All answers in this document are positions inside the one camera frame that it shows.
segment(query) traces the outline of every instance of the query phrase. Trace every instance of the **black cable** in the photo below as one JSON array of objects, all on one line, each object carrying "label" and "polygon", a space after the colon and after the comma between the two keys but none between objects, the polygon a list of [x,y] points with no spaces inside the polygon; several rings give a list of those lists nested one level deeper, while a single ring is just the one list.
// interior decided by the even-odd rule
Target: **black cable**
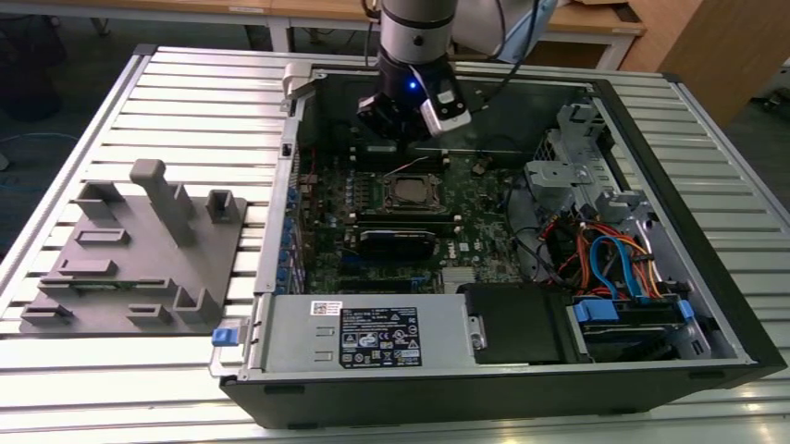
[{"label": "black cable", "polygon": [[569,289],[569,290],[576,290],[575,287],[572,287],[564,279],[561,279],[561,277],[556,274],[556,271],[553,271],[553,266],[545,262],[542,260],[542,258],[540,257],[540,246],[545,245],[545,243],[541,243],[540,246],[537,246],[537,251],[532,250],[526,244],[522,242],[522,240],[518,239],[518,233],[525,230],[525,229],[534,229],[532,227],[521,227],[517,230],[512,230],[512,226],[509,225],[509,215],[508,215],[508,208],[509,208],[509,200],[513,194],[513,189],[516,188],[516,182],[518,181],[520,177],[524,177],[524,173],[522,171],[520,171],[514,176],[513,176],[513,180],[509,184],[509,189],[506,190],[506,197],[504,198],[504,225],[506,230],[512,233],[512,237],[516,240],[516,244],[520,247],[520,249],[526,252],[536,260],[537,262],[537,268],[536,268],[536,272],[538,272],[540,270],[540,266],[542,267],[542,269],[545,270],[545,272],[548,273],[550,280],[556,283],[556,285],[558,285],[560,287]]},{"label": "black cable", "polygon": [[[336,30],[321,31],[317,28],[312,28],[312,29],[314,30],[316,34],[318,34],[318,35],[330,35],[336,31]],[[309,33],[309,28],[300,28],[300,30],[304,31],[306,33],[306,35],[309,35],[312,37],[312,35]]]},{"label": "black cable", "polygon": [[504,44],[506,43],[506,24],[504,23],[504,8],[501,7],[501,0],[496,0],[494,4],[496,9],[498,10],[498,29],[501,33],[501,42],[498,44],[496,54],[489,57],[490,59],[498,58],[501,51],[504,50]]},{"label": "black cable", "polygon": [[365,68],[369,66],[368,65],[368,52],[370,50],[370,32],[372,32],[372,22],[368,23],[368,33],[365,34],[365,49],[364,49],[364,52],[365,52]]},{"label": "black cable", "polygon": [[333,54],[337,54],[337,53],[345,51],[345,48],[348,48],[348,45],[350,44],[350,40],[353,39],[357,32],[358,31],[350,32],[350,35],[348,36],[348,40],[345,40],[345,43],[342,44],[342,46],[340,46],[340,48],[336,51],[332,51]]},{"label": "black cable", "polygon": [[[540,245],[537,245],[537,248],[534,250],[534,257],[540,257],[540,251],[542,250],[544,247],[545,247],[545,242],[542,242],[542,243],[540,243]],[[537,275],[540,274],[540,267],[541,266],[542,266],[541,263],[537,261],[537,266],[534,267],[534,274],[532,275],[532,282],[537,281]]]},{"label": "black cable", "polygon": [[365,16],[368,16],[368,19],[377,20],[381,18],[381,12],[373,11],[370,9],[370,7],[368,6],[368,0],[358,0],[358,3],[361,4],[361,8],[365,11]]},{"label": "black cable", "polygon": [[536,24],[536,20],[537,20],[538,4],[540,4],[540,0],[533,0],[533,2],[532,2],[532,16],[529,17],[529,30],[526,31],[526,44],[524,45],[522,53],[520,54],[520,57],[517,58],[517,63],[513,65],[512,69],[509,70],[509,72],[504,76],[504,79],[501,79],[493,92],[482,100],[482,106],[480,106],[477,109],[470,111],[470,114],[476,114],[482,109],[485,109],[486,103],[490,102],[490,100],[493,100],[493,98],[498,95],[498,93],[501,92],[501,90],[504,89],[506,84],[509,83],[509,80],[512,80],[513,77],[516,77],[516,73],[518,72],[518,69],[522,66],[522,62],[526,59],[526,53],[529,52],[529,46],[532,45],[532,35],[534,33],[534,24]]}]

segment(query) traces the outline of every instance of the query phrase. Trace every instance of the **metal slatted table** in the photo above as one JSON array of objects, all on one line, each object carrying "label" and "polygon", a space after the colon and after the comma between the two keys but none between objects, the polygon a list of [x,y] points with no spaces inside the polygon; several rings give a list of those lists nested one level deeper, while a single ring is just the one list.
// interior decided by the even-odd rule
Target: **metal slatted table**
[{"label": "metal slatted table", "polygon": [[[170,47],[131,57],[0,266],[0,441],[783,442],[790,436],[783,420],[790,371],[635,415],[296,432],[260,428],[224,397],[206,370],[208,338],[18,339],[19,313],[79,217],[69,203],[79,182],[125,180],[139,157],[167,163],[166,179],[185,182],[189,195],[205,195],[221,185],[250,202],[224,310],[226,317],[249,314],[285,118],[280,79],[294,59],[362,63],[358,57]],[[458,70],[504,72],[506,67],[465,64]],[[611,81],[790,360],[790,216],[685,88],[653,74],[557,68],[525,68],[522,73],[576,73]],[[616,157],[637,188],[621,153]],[[141,193],[127,182],[118,189]],[[240,350],[221,349],[220,362],[238,365]]]}]

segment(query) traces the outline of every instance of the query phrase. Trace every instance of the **warning label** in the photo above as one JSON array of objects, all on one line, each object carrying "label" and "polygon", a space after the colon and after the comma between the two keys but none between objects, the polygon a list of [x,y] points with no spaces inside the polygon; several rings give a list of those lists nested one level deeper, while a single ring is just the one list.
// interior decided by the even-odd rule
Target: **warning label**
[{"label": "warning label", "polygon": [[342,368],[421,365],[417,308],[340,310]]}]

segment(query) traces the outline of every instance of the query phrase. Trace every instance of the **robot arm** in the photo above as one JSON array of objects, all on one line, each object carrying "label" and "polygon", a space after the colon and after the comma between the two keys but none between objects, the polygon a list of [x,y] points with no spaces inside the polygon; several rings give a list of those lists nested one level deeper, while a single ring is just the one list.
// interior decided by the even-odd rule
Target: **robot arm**
[{"label": "robot arm", "polygon": [[501,60],[521,60],[556,5],[534,1],[382,1],[377,93],[360,100],[356,113],[378,136],[402,147],[470,122],[446,56],[450,38]]}]

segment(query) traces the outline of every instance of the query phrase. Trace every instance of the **motherboard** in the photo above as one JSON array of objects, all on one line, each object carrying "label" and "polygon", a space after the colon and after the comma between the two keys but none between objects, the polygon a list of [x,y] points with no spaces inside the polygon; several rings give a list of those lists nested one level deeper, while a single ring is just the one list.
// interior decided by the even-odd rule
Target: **motherboard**
[{"label": "motherboard", "polygon": [[309,293],[444,293],[454,292],[448,279],[522,280],[502,215],[517,169],[484,154],[418,156],[388,171],[310,157],[301,175]]}]

